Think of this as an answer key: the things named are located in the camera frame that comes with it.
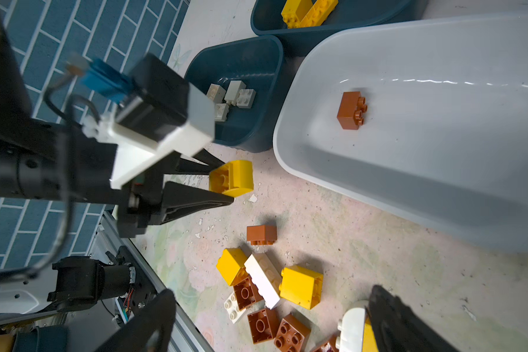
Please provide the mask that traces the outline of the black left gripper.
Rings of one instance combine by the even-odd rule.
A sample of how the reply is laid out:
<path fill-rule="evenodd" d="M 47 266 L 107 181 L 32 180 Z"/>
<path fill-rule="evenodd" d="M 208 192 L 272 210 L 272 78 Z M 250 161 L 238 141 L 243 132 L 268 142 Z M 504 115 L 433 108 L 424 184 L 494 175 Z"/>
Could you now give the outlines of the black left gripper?
<path fill-rule="evenodd" d="M 161 225 L 211 208 L 234 203 L 234 198 L 180 183 L 164 182 L 165 174 L 209 175 L 225 163 L 208 150 L 194 156 L 178 152 L 161 159 L 126 183 L 117 205 L 117 232 L 121 238 L 144 235 L 152 225 Z"/>

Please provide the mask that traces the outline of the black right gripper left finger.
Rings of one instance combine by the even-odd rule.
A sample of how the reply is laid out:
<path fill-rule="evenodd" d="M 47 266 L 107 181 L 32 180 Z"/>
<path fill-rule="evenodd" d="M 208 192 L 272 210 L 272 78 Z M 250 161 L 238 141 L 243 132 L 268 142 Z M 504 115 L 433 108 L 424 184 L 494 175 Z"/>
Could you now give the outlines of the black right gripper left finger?
<path fill-rule="evenodd" d="M 168 351 L 175 317 L 175 295 L 163 290 L 96 351 Z"/>

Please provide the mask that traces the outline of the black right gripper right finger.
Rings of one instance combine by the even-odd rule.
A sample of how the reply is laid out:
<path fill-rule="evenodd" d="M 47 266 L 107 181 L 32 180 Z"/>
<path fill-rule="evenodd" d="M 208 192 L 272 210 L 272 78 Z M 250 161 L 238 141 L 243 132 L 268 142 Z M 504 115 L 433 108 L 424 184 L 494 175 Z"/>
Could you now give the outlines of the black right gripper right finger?
<path fill-rule="evenodd" d="M 418 318 L 400 297 L 374 285 L 368 313 L 379 351 L 458 352 L 436 331 Z"/>

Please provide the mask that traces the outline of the yellow hollow lego brick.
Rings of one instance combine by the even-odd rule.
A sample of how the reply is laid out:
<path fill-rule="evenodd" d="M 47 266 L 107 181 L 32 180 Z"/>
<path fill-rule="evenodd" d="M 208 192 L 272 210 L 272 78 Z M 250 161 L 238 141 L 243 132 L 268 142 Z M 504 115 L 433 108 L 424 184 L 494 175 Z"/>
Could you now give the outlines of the yellow hollow lego brick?
<path fill-rule="evenodd" d="M 254 191 L 251 161 L 231 161 L 209 174 L 209 191 L 229 197 L 240 197 Z"/>

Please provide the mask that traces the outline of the small white lego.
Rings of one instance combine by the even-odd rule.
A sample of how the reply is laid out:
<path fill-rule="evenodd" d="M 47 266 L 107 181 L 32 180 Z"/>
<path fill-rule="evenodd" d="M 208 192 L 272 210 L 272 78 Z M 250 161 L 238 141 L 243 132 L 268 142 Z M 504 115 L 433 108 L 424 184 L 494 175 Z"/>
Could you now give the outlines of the small white lego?
<path fill-rule="evenodd" d="M 254 89 L 240 89 L 236 99 L 236 106 L 240 109 L 250 109 L 255 97 L 256 91 Z"/>

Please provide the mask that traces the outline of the long yellow lego brick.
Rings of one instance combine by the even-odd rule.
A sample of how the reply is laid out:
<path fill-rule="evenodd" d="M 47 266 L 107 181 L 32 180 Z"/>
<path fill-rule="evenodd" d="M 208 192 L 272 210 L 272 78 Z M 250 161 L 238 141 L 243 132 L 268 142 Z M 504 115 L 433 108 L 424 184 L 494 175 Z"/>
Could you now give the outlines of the long yellow lego brick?
<path fill-rule="evenodd" d="M 338 0 L 317 0 L 299 22 L 298 28 L 321 26 L 337 7 L 338 2 Z"/>

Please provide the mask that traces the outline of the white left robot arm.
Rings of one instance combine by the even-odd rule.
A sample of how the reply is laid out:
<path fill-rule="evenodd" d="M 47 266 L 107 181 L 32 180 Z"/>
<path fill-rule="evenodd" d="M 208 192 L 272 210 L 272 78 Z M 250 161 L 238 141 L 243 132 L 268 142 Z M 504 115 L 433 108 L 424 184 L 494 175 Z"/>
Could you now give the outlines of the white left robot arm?
<path fill-rule="evenodd" d="M 58 123 L 32 117 L 0 14 L 0 197 L 64 206 L 45 256 L 0 268 L 0 284 L 34 279 L 54 264 L 79 203 L 116 205 L 124 238 L 233 203 L 225 194 L 166 180 L 209 175 L 222 162 L 206 148 L 214 138 L 212 102 L 154 54 L 130 73 L 75 56 L 45 86 L 42 100 Z"/>

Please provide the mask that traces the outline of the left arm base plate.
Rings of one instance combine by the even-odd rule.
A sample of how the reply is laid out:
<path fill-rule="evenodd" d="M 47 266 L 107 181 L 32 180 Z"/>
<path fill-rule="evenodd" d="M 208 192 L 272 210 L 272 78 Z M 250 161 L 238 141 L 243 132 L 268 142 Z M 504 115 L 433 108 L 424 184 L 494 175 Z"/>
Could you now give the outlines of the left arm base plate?
<path fill-rule="evenodd" d="M 117 254 L 107 252 L 111 263 L 104 266 L 104 288 L 101 300 L 114 299 L 116 316 L 123 324 L 141 312 L 158 294 L 146 268 L 127 246 Z"/>

